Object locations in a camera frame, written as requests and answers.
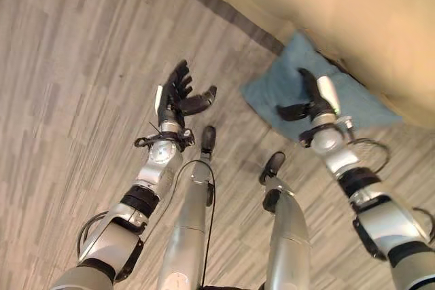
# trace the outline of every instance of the tan couch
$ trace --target tan couch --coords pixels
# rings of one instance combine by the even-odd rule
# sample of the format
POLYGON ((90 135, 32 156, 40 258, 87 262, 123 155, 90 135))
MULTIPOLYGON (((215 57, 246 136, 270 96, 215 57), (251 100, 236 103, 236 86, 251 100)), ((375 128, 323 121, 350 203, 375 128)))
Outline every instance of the tan couch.
POLYGON ((287 43, 304 28, 406 121, 435 127, 435 0, 225 0, 287 43))

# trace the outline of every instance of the couch cushion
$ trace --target couch cushion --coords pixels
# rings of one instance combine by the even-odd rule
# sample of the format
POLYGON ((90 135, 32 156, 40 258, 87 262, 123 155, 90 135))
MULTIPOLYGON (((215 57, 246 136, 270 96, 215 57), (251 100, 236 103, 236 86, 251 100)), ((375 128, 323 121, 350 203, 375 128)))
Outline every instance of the couch cushion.
POLYGON ((407 121, 435 126, 434 0, 225 1, 284 43, 306 28, 407 121))

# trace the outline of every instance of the gray carpet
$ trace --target gray carpet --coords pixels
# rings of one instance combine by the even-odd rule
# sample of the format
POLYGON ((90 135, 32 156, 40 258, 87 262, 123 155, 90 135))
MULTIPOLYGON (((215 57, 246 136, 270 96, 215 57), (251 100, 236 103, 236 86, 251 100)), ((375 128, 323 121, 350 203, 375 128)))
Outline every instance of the gray carpet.
MULTIPOLYGON (((217 127, 207 283, 264 281, 273 218, 257 177, 284 150, 281 177, 313 244, 312 289, 392 289, 388 266, 365 253, 345 197, 313 153, 271 130, 238 92, 281 48, 220 0, 0 0, 0 289, 46 289, 74 266, 80 226, 120 199, 146 159, 133 141, 152 132, 155 87, 180 58, 198 92, 218 86, 215 105, 187 119, 197 136, 217 127)), ((435 211, 434 134, 396 126, 371 135, 394 152, 385 182, 435 211)), ((185 160, 196 155, 188 149, 185 160)), ((117 289, 154 289, 185 188, 186 178, 117 289)))

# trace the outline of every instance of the blue towel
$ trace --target blue towel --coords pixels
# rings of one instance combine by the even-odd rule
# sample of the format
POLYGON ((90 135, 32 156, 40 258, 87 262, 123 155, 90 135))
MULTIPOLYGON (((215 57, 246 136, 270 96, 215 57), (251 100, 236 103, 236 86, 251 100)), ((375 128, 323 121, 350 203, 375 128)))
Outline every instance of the blue towel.
POLYGON ((350 115, 355 129, 402 121, 363 85, 317 53, 302 33, 296 32, 268 71, 261 78, 241 87, 246 102, 283 136, 297 141, 301 132, 311 128, 309 118, 285 122, 275 108, 276 105, 286 107, 309 102, 298 68, 308 69, 317 78, 329 76, 341 102, 341 115, 350 115))

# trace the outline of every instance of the robotic hand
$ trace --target robotic hand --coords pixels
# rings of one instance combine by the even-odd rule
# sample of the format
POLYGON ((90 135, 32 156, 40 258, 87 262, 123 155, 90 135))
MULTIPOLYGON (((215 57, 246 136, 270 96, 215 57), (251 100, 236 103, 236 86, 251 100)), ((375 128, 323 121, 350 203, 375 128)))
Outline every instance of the robotic hand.
POLYGON ((300 135, 301 144, 312 147, 338 181, 355 212, 358 236, 374 258, 390 263, 396 288, 435 289, 435 251, 420 217, 348 148, 328 77, 316 80, 306 69, 299 72, 310 103, 278 107, 278 114, 286 121, 310 117, 313 128, 300 135))
POLYGON ((213 103, 217 90, 215 86, 210 86, 203 94, 188 97, 192 91, 192 86, 189 86, 192 77, 188 74, 188 63, 182 60, 161 88, 160 103, 157 105, 159 125, 173 120, 184 127, 184 117, 200 113, 213 103))
MULTIPOLYGON (((182 151, 194 144, 184 118, 210 107, 216 96, 212 86, 203 94, 188 97, 192 78, 185 60, 170 74, 156 97, 158 134, 141 137, 136 147, 148 146, 147 162, 121 201, 105 214, 84 243, 78 245, 78 265, 66 271, 51 290, 110 290, 133 271, 142 249, 140 237, 158 203, 167 195, 182 163, 182 151)), ((88 223, 84 226, 88 233, 88 223)))

